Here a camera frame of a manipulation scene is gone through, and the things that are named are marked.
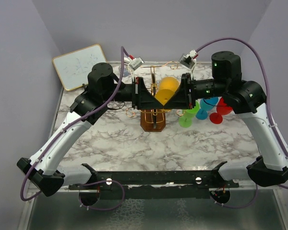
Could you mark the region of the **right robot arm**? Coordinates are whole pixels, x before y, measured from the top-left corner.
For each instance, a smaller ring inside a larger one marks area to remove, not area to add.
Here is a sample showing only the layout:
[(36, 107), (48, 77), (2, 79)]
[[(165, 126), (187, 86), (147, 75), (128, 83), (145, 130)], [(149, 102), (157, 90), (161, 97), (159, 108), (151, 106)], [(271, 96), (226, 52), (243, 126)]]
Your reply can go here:
[(211, 56), (212, 79), (192, 80), (182, 75), (175, 94), (165, 103), (166, 109), (189, 109), (197, 99), (222, 97), (250, 130), (259, 157), (253, 163), (225, 162), (211, 175), (215, 187), (230, 180), (252, 180), (261, 187), (283, 184), (288, 180), (288, 147), (267, 111), (268, 96), (260, 84), (242, 79), (240, 57), (231, 51)]

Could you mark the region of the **red wine glass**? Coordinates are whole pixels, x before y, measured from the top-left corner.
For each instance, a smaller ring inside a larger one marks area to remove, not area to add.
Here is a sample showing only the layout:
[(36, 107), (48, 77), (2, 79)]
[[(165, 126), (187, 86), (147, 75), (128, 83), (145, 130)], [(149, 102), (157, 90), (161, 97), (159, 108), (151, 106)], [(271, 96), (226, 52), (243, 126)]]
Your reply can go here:
[(232, 107), (228, 106), (225, 103), (224, 98), (221, 97), (216, 105), (216, 112), (211, 113), (209, 119), (213, 124), (221, 124), (223, 122), (223, 116), (230, 114), (232, 111)]

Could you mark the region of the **yellow wine glass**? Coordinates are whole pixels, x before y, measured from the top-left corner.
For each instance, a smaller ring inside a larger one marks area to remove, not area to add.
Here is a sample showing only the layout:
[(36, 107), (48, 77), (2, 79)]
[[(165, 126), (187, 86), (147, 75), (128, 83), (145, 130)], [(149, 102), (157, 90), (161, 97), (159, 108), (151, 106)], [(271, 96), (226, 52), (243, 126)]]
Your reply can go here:
[(180, 83), (174, 77), (165, 77), (161, 80), (155, 98), (162, 104), (165, 105), (168, 100), (175, 94)]

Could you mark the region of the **green wine glass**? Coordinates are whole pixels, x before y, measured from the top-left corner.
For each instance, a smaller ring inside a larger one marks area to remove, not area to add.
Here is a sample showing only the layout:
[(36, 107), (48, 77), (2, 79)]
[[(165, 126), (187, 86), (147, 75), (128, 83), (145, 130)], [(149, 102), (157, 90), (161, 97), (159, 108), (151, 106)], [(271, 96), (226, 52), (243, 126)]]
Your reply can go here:
[(200, 110), (198, 101), (195, 101), (195, 107), (193, 109), (183, 110), (183, 115), (179, 118), (179, 125), (183, 128), (188, 128), (192, 125), (192, 119), (196, 116)]

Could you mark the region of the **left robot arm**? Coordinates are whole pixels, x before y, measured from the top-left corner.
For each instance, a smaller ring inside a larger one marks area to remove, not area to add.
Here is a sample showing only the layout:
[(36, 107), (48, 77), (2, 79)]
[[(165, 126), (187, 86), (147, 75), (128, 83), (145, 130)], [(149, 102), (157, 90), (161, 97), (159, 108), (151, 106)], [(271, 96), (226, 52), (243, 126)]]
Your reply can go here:
[(133, 102), (139, 109), (162, 109), (163, 105), (144, 85), (143, 79), (124, 84), (113, 67), (97, 63), (88, 74), (88, 85), (75, 98), (62, 124), (30, 158), (20, 158), (17, 167), (45, 196), (52, 196), (61, 187), (81, 184), (86, 189), (96, 185), (93, 168), (88, 164), (77, 167), (60, 167), (65, 154), (78, 138), (92, 127), (108, 110), (111, 101)]

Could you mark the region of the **blue wine glass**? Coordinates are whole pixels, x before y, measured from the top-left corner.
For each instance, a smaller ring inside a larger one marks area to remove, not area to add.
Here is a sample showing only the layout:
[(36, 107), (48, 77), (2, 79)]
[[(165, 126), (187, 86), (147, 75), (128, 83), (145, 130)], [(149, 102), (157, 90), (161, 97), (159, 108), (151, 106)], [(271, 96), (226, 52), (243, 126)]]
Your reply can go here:
[(196, 114), (196, 118), (199, 120), (205, 120), (208, 117), (208, 111), (212, 110), (214, 106), (218, 103), (219, 98), (213, 97), (208, 99), (200, 100), (200, 110)]

